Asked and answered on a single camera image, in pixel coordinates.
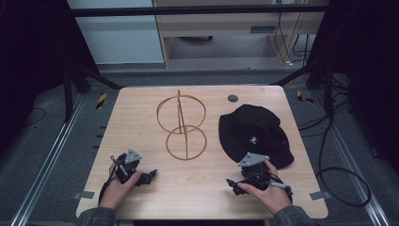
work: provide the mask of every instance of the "hat brim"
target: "hat brim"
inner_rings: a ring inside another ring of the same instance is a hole
[[[270,157],[270,162],[277,168],[282,169],[288,167],[290,164],[294,162],[294,157],[291,154],[288,138],[286,137],[284,131],[276,126],[275,128],[278,130],[280,134],[282,134],[287,142],[285,148],[280,149],[276,152],[268,153],[266,150],[258,151],[253,150],[242,144],[240,140],[234,135],[231,126],[234,122],[233,114],[222,115],[219,119],[219,140],[220,144],[227,154],[229,158],[231,158],[234,162],[239,163],[247,153],[257,153],[262,155],[268,155]]]

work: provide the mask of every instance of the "hand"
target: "hand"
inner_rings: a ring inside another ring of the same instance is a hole
[[[109,168],[109,173],[112,172],[115,164],[112,164]],[[106,207],[116,210],[122,203],[123,199],[129,194],[132,188],[135,186],[138,179],[140,179],[141,171],[134,173],[130,179],[122,184],[118,178],[111,180],[108,187],[106,188],[103,198],[99,203],[99,207]]]
[[[265,161],[264,163],[271,173],[277,175],[275,166],[269,161]],[[291,205],[290,199],[283,188],[269,186],[266,190],[260,190],[249,184],[239,184],[239,186],[247,193],[255,196],[272,215],[275,215],[279,210]]]

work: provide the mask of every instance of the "gray floor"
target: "gray floor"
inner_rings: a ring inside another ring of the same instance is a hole
[[[104,76],[125,86],[266,85],[278,81],[301,66],[301,62],[292,67],[279,65],[268,40],[265,41],[264,37],[214,37],[209,42],[176,39],[173,43],[176,48],[171,52],[172,58],[167,70],[105,73]],[[305,98],[314,100],[322,93],[321,89],[307,90],[304,81],[306,75],[299,77],[284,89],[299,128],[307,121],[323,117],[323,111],[317,103],[309,104],[297,100],[298,90],[302,91]],[[78,200],[72,196],[84,189],[97,148],[101,144],[104,126],[107,125],[118,97],[117,90],[109,89],[92,79],[89,79],[89,82],[92,85],[90,94],[75,93],[74,100],[83,102],[80,114],[62,146],[29,221],[74,222],[76,219],[74,212]],[[99,96],[104,92],[107,93],[104,106],[100,110],[96,109]],[[337,96],[335,104],[344,100],[343,95]],[[65,108],[62,87],[43,92],[36,99],[35,107],[26,121],[27,124],[33,124],[21,130],[10,147],[12,155],[1,162],[1,222],[11,220],[22,205],[63,126]],[[369,214],[373,213],[375,205],[350,207],[334,198],[326,200],[328,217],[318,221],[322,225],[399,225],[399,216],[396,213],[399,206],[399,198],[396,195],[399,190],[398,175],[386,159],[373,157],[370,143],[359,127],[356,117],[348,109],[350,105],[343,105],[337,110],[335,133],[331,130],[326,139],[323,168],[346,168],[347,156],[342,153],[342,148],[349,150],[353,162],[373,190],[373,198],[390,224],[372,221]],[[326,127],[327,124],[323,122],[301,131],[315,173],[319,170],[318,156],[323,136],[305,136],[322,133]],[[344,147],[342,143],[337,142],[337,131],[344,140]],[[328,172],[325,174],[325,180],[331,190],[342,199],[361,202],[359,189],[355,186],[356,181],[346,174]]]

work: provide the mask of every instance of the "floor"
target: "floor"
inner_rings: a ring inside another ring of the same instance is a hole
[[[304,46],[298,42],[296,50]],[[280,65],[265,36],[214,37],[210,41],[201,39],[175,39],[167,69],[136,70],[133,72],[104,72],[104,76],[127,86],[189,86],[189,85],[267,85],[302,67],[301,56],[292,66]],[[344,81],[344,75],[336,75]],[[362,203],[367,198],[367,187],[356,178],[341,171],[325,174],[326,186],[332,187],[338,196],[327,199],[329,216],[319,219],[322,225],[399,225],[395,209],[399,206],[396,196],[399,178],[385,159],[373,157],[370,143],[350,111],[344,95],[339,90],[335,105],[338,106],[333,126],[323,140],[327,123],[322,121],[310,129],[309,121],[322,119],[323,90],[307,90],[304,86],[307,75],[287,84],[284,90],[301,130],[314,172],[319,169],[321,144],[325,143],[323,166],[342,167],[356,172],[372,189],[372,199],[365,207],[353,207],[339,202]],[[90,94],[74,93],[73,99],[79,114],[73,124],[63,124],[63,89],[57,87],[43,92],[35,102],[35,108],[26,121],[26,127],[11,145],[12,155],[2,159],[0,181],[0,225],[8,225],[12,219],[24,212],[23,218],[35,225],[72,225],[78,200],[74,197],[84,189],[91,164],[96,155],[118,91],[89,79]],[[297,91],[302,91],[306,100],[298,100]],[[107,93],[101,110],[95,109],[99,96]],[[66,140],[58,140],[60,131],[65,131]],[[56,161],[48,164],[48,173],[42,166],[49,158]]]

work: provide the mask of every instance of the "person's forearm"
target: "person's forearm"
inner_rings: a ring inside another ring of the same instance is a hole
[[[80,214],[75,226],[113,226],[115,221],[115,210],[97,207],[86,210]]]
[[[309,218],[305,211],[299,207],[290,205],[278,211],[274,216],[280,226],[313,226],[317,225]]]

